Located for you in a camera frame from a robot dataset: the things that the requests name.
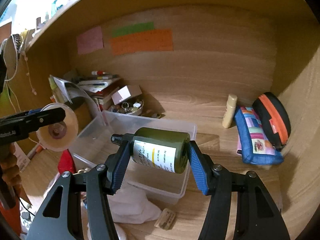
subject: clear plastic container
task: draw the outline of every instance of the clear plastic container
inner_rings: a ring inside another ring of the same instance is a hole
[[[104,163],[119,148],[110,141],[113,133],[135,133],[141,127],[187,132],[191,140],[196,139],[197,126],[194,123],[104,111],[78,135],[76,142],[69,148],[77,168],[92,168]],[[189,173],[189,164],[182,174],[176,174],[149,168],[130,159],[124,179],[145,190],[148,198],[176,204],[185,194]]]

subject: green sticky note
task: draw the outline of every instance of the green sticky note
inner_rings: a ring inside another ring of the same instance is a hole
[[[154,24],[153,22],[148,22],[148,23],[137,23],[133,25],[128,25],[125,27],[121,27],[118,29],[115,29],[112,31],[112,37],[119,37],[119,36],[124,36],[132,33],[139,33],[139,32],[144,32],[144,31],[150,31],[154,30]]]

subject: white cloth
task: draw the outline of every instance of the white cloth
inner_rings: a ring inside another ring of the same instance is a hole
[[[47,196],[59,176],[60,174],[58,173],[49,183],[48,189],[44,193],[44,198]],[[108,195],[108,202],[112,219],[115,223],[142,224],[146,221],[158,219],[161,214],[160,208],[147,199],[146,193],[142,189],[136,188],[126,181],[123,181],[121,188],[116,194],[113,196]],[[87,239],[91,240],[89,223],[87,222],[88,214],[83,203],[81,203],[81,209],[83,227],[87,225]],[[123,229],[116,224],[115,226],[119,240],[126,240]]]

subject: small box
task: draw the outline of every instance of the small box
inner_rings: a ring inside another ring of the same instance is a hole
[[[129,99],[141,95],[141,89],[138,85],[128,85],[119,89],[111,97],[115,105]]]

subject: beige bottle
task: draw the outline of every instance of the beige bottle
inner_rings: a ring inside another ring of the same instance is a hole
[[[238,97],[234,94],[229,94],[227,100],[227,109],[223,116],[222,126],[228,129],[231,125],[233,115],[235,114]]]

